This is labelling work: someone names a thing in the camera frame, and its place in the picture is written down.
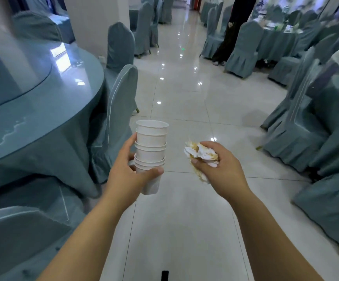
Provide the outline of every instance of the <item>hand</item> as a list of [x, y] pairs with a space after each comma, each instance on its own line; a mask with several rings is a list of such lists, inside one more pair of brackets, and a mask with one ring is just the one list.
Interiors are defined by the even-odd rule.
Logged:
[[137, 134], [134, 133], [123, 147], [115, 160], [108, 175], [103, 200], [114, 207], [120, 215], [132, 205], [138, 198], [143, 187], [152, 179], [164, 173], [162, 167], [153, 168], [143, 173], [136, 173], [135, 166], [129, 166], [129, 160], [134, 159], [134, 153], [130, 153], [130, 147], [134, 144]]
[[251, 193], [241, 163], [229, 150], [216, 142], [203, 141], [200, 143], [218, 154], [219, 164], [217, 167], [211, 167], [202, 160], [192, 159], [191, 162], [207, 176], [217, 194], [232, 203], [241, 195]]

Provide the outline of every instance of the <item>person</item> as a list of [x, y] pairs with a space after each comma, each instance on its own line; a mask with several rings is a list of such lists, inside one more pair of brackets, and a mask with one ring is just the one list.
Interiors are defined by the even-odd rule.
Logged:
[[235, 48], [238, 32], [241, 25], [249, 19], [249, 16], [255, 6], [257, 0], [235, 0], [230, 14], [227, 29], [225, 31], [224, 41], [212, 56], [214, 65], [222, 65], [228, 60]]
[[[162, 168], [135, 173], [128, 161], [133, 134], [123, 145], [111, 169], [105, 191], [37, 281], [98, 281], [115, 227], [144, 185], [161, 175]], [[237, 215], [255, 281], [323, 280], [288, 239], [265, 205], [250, 190], [240, 162], [216, 142], [201, 142], [219, 155], [219, 165], [192, 163], [209, 179], [216, 193]]]

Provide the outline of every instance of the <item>person's left hand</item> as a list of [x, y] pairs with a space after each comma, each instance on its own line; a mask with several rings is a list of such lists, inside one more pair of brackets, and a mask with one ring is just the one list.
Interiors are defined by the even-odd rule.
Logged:
[[130, 147], [134, 144], [136, 137], [137, 134], [134, 133], [120, 149], [108, 175], [103, 193], [102, 199], [107, 200], [106, 203], [114, 207], [120, 215], [136, 201], [139, 193], [150, 180], [164, 173], [162, 167], [135, 173], [135, 166], [128, 165], [128, 162], [134, 159], [134, 153], [130, 153]]

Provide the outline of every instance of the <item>fingernail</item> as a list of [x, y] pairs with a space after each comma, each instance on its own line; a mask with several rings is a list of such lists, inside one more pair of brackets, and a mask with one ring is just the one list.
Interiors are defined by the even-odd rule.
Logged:
[[158, 172], [159, 172], [160, 174], [163, 174], [163, 173], [164, 173], [164, 169], [163, 169], [162, 167], [158, 167]]

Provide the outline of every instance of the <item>aisle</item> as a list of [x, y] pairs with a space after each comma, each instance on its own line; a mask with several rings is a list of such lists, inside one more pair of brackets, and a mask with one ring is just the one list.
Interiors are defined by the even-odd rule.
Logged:
[[199, 15], [172, 10], [172, 25], [159, 25], [160, 48], [135, 59], [136, 95], [144, 118], [170, 124], [165, 173], [158, 194], [140, 196], [120, 221], [101, 280], [253, 280], [238, 221], [227, 202], [202, 184], [183, 153], [188, 138], [216, 140], [241, 161], [251, 189], [326, 281], [339, 280], [339, 256], [290, 198], [306, 178], [255, 150], [259, 125], [286, 91], [254, 72], [247, 80], [224, 74], [199, 58], [206, 28]]

